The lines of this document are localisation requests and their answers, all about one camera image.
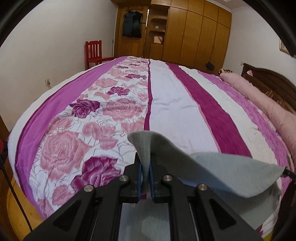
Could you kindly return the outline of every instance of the metal screw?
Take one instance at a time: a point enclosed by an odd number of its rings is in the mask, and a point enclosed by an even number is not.
[[[173,179],[173,177],[170,176],[170,175],[165,175],[165,176],[163,177],[163,180],[166,181],[166,182],[170,182],[172,179]]]
[[[83,190],[86,192],[91,192],[94,189],[93,185],[86,185],[84,186]]]
[[[128,179],[129,179],[129,177],[126,176],[126,175],[122,175],[122,176],[119,177],[119,180],[122,181],[122,182],[126,182]]]
[[[199,184],[198,185],[198,189],[201,190],[201,191],[205,191],[205,190],[207,190],[207,185],[205,185],[203,183],[202,184]]]

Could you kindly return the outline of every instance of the white wall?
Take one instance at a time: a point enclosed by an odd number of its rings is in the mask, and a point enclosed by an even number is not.
[[[9,130],[48,90],[85,69],[85,41],[112,56],[117,6],[110,0],[44,0],[0,47],[0,115]]]
[[[232,13],[223,68],[241,75],[241,62],[278,72],[296,85],[296,59],[279,50],[280,39],[253,9]]]

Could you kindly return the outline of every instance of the dark brown headboard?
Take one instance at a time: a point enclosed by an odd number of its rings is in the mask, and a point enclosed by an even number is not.
[[[248,70],[252,70],[253,76],[247,74]],[[248,64],[244,64],[242,77],[284,109],[296,114],[296,86],[286,77],[272,70],[256,68]]]

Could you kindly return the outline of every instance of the chair backrest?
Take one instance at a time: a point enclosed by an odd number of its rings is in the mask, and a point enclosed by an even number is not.
[[[102,40],[85,42],[86,59],[102,58]]]

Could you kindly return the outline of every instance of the red object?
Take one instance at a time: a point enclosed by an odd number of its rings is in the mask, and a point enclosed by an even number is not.
[[[3,144],[2,140],[0,139],[0,154],[2,154],[3,150],[4,150],[4,144]]]
[[[102,40],[85,42],[85,69],[89,69],[89,63],[95,65],[101,64],[104,61],[113,60],[114,57],[102,58]]]

